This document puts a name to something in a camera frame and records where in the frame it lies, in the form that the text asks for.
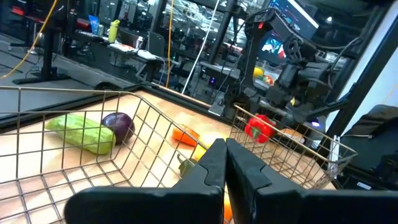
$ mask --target ceiling light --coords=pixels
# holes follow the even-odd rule
[[[326,19],[326,22],[330,24],[330,23],[332,22],[332,20],[333,20],[333,19],[331,18],[331,16],[329,16],[329,17]]]

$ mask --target cable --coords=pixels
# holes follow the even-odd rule
[[[218,4],[219,4],[219,3],[220,3],[220,0],[217,0],[216,6],[214,7],[214,10],[213,10],[213,14],[211,15],[211,19],[210,19],[209,26],[208,26],[208,28],[207,28],[206,36],[205,36],[205,38],[203,39],[203,43],[202,43],[202,45],[201,45],[201,47],[200,47],[199,54],[198,54],[198,56],[197,56],[197,59],[195,60],[195,62],[194,62],[193,65],[192,65],[191,72],[189,73],[189,76],[188,76],[188,78],[187,78],[187,81],[185,82],[184,89],[182,90],[181,94],[184,94],[185,89],[186,89],[187,86],[188,86],[189,79],[191,79],[192,73],[193,73],[193,71],[194,71],[194,69],[195,69],[195,67],[196,67],[196,65],[197,65],[197,63],[198,63],[198,60],[199,60],[200,55],[201,55],[201,52],[203,51],[203,48],[204,48],[205,45],[206,45],[206,40],[207,40],[207,37],[209,36],[210,29],[211,29],[211,24],[212,24],[213,21],[214,21],[214,16],[215,16],[215,14],[216,14],[217,7],[218,7]]]
[[[348,43],[348,44],[343,48],[343,50],[341,50],[341,52],[338,54],[338,56],[336,57],[335,61],[333,62],[332,66],[330,67],[330,71],[331,71],[331,72],[335,69],[335,67],[336,67],[336,65],[337,65],[337,62],[339,61],[339,59],[340,59],[341,56],[343,55],[344,51],[346,51],[346,50],[348,49],[348,47],[351,47],[357,40],[362,40],[362,38],[360,38],[360,37],[354,38],[350,43]]]
[[[55,6],[57,5],[57,3],[58,3],[58,0],[54,0],[54,3],[51,6],[49,14],[45,18],[43,26],[39,30],[39,33],[43,32],[43,30],[44,30],[45,26],[47,25],[47,22],[49,21],[51,15],[52,15],[52,12],[54,11]],[[29,52],[31,50],[33,50],[33,48],[35,47],[37,41],[39,41],[39,35],[36,36],[35,41],[33,41],[33,44],[32,44],[32,46],[30,46],[30,49],[28,50],[28,52],[25,54],[25,57],[9,73],[7,73],[6,75],[1,76],[0,78],[7,78],[8,76],[12,75],[24,63],[26,61],[26,59],[28,58],[28,56],[30,55]]]
[[[158,57],[158,56],[156,56],[158,59],[161,59],[162,61],[163,61],[163,70],[162,70],[162,75],[160,76],[160,80],[159,80],[159,85],[160,85],[160,82],[162,81],[162,78],[163,78],[163,75],[164,75],[164,70],[166,70],[166,62],[165,62],[165,60],[162,58],[162,57]]]
[[[27,78],[27,74],[28,74],[30,71],[32,71],[33,68],[38,69],[38,68],[37,68],[37,64],[38,64],[39,62],[40,62],[40,55],[37,55],[37,61],[36,61],[36,63],[34,63],[34,65],[32,65],[31,68],[30,68],[27,72],[25,72],[25,78]]]
[[[170,67],[171,67],[171,48],[172,48],[172,23],[173,23],[173,8],[174,8],[174,0],[172,0],[170,7],[170,22],[169,22],[169,47],[167,49],[167,79],[165,87],[169,86],[169,78],[170,78]]]
[[[387,97],[386,97],[386,98],[383,100],[383,102],[381,103],[382,105],[387,104],[387,100],[389,100],[389,99],[394,95],[394,92],[397,90],[397,88],[398,88],[398,84],[396,84],[396,85],[392,88],[392,90],[388,93]]]
[[[246,10],[248,10],[248,12],[251,14],[249,6],[245,2],[243,2],[242,0],[239,0],[238,2],[241,3],[244,7],[246,7]]]
[[[216,92],[216,95],[215,95],[214,99],[216,99],[217,94],[218,94],[218,92],[221,90],[221,87],[223,87],[225,81],[228,79],[229,76],[231,76],[232,71],[233,71],[233,70],[235,69],[235,67],[238,65],[240,59],[242,58],[242,55],[243,55],[243,54],[241,54],[241,55],[239,56],[239,58],[236,60],[236,62],[235,62],[235,63],[233,64],[233,66],[230,68],[231,70],[229,71],[228,75],[224,78],[224,80],[223,80],[223,82],[221,83],[220,87],[217,89],[217,92]]]

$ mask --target purple onion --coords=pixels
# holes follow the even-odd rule
[[[102,119],[101,124],[113,131],[117,144],[130,139],[136,130],[132,119],[125,113],[111,113]]]

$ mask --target monitor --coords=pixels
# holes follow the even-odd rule
[[[295,0],[271,0],[268,7],[279,9],[287,23],[306,39],[311,39],[319,27]]]
[[[130,47],[134,47],[135,49],[145,49],[146,47],[146,38],[141,37],[137,34],[133,34],[131,32],[128,32],[126,30],[119,29],[120,33],[120,39],[121,43],[124,45],[128,45]],[[139,43],[139,38],[141,37],[142,42],[140,43],[140,46],[137,46]]]
[[[277,8],[286,21],[306,39],[311,39],[319,25],[294,0],[271,0],[269,7]],[[271,64],[280,64],[285,59],[283,41],[274,30],[267,32],[260,41],[258,57]]]
[[[258,57],[276,65],[284,61],[286,55],[282,39],[273,30],[268,31],[260,40]]]

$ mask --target red bell pepper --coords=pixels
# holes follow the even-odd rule
[[[258,114],[256,117],[270,126],[275,126],[275,122],[270,120],[266,115]],[[275,130],[261,121],[256,118],[250,118],[248,124],[244,127],[244,132],[256,140],[256,142],[265,143],[274,135]]]

